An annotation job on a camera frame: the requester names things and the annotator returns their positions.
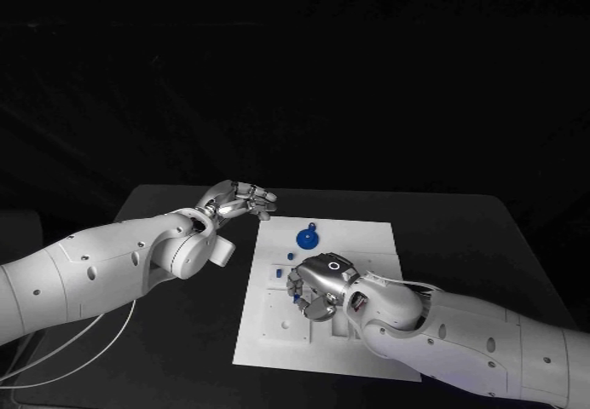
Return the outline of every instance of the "blue object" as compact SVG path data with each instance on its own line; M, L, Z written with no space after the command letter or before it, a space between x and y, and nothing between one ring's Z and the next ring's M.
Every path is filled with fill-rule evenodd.
M320 237L316 233L316 223L310 223L310 226L297 234L297 244L303 249L310 250L319 242Z

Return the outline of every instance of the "wire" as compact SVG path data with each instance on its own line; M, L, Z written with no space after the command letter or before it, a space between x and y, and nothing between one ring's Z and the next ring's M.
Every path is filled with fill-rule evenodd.
M10 372L7 375L4 375L3 377L0 377L0 382L3 382L8 377L13 377L14 375L17 375L19 373L21 373L23 371L26 371L29 368L32 368L34 365L40 364L46 359L49 359L59 351L63 350L65 347L68 347L68 345L70 345L70 343L73 343L73 341L76 341L76 339L86 333L86 331L92 328L92 326L95 325L95 323L98 322L98 320L104 317L104 314L98 315L98 317L95 317L95 320L92 321L92 323L86 326L86 328L79 332L79 334L52 352L49 353L43 358L37 359L34 362L30 362L30 364L27 364L21 369L16 370L14 372Z
M388 279L388 278L385 278L385 277L381 277L381 276L376 275L375 273L372 273L369 270L366 270L366 273L368 273L369 275L372 275L373 277L376 277L378 279L384 279L385 281L391 281L392 283L397 283L397 284L408 284L408 285L418 285L420 287L425 287L425 288L428 288L430 290L437 290L437 291L444 292L444 290L441 290L435 285L418 283L418 282L415 282L415 281L405 281L404 279Z
M107 351L107 349L111 347L111 345L114 344L114 342L117 341L125 327L127 327L127 323L128 320L131 319L131 315L133 315L133 310L135 309L135 300L133 300L133 304L131 304L131 310L128 311L128 317L125 319L125 323L122 324L122 327L120 329L120 332L117 333L114 339L111 340L109 344L104 347L102 351L95 355L95 357L83 364L81 365L73 371L69 371L65 375L60 375L59 377L56 377L55 379L45 381L42 383L34 383L32 385L19 385L19 386L0 386L0 389L24 389L24 388L33 388L36 386L40 385L46 385L50 382L59 381L60 379L63 379L65 377L68 377L72 373L78 372L85 366L88 366L96 359L98 357L104 354L104 352ZM89 326L92 326L95 324L95 322L98 321L98 319L102 317L102 315L95 319L95 321L92 322L92 324ZM43 357L37 362L33 362L33 364L30 364L30 366L36 365L42 360L45 360L46 358L49 358L49 356ZM8 373L8 375L6 375L1 379L6 379L7 377L11 377L13 375L16 375L16 373L24 371L24 368L21 368L19 371L14 371L13 373Z

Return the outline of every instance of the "table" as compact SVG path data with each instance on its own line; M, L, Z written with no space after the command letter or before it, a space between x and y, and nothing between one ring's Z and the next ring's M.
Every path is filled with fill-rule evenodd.
M115 221L195 205L208 187L140 186ZM575 329L574 321L500 201L482 195L271 189L277 216L391 222L405 279L479 297L532 319ZM434 379L422 383L233 366L258 219L221 230L236 251L186 281L161 283L137 301L120 341L81 372L13 393L17 402L82 408L378 407L414 402L457 407L542 407L479 397ZM83 363L111 341L128 306L17 384L43 381ZM89 320L46 330L32 359L53 350Z

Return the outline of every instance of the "white platform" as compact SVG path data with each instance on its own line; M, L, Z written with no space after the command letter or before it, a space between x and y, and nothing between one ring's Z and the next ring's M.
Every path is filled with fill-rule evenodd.
M320 243L307 251L297 246L296 235L310 222L316 223ZM290 252L294 260L287 259ZM405 364L381 359L366 350L342 312L330 321L316 323L293 304L285 288L290 268L327 252L347 258L358 269L402 278L388 223L294 217L261 222L233 364L420 382L420 373ZM307 301L310 295L310 289L303 288Z

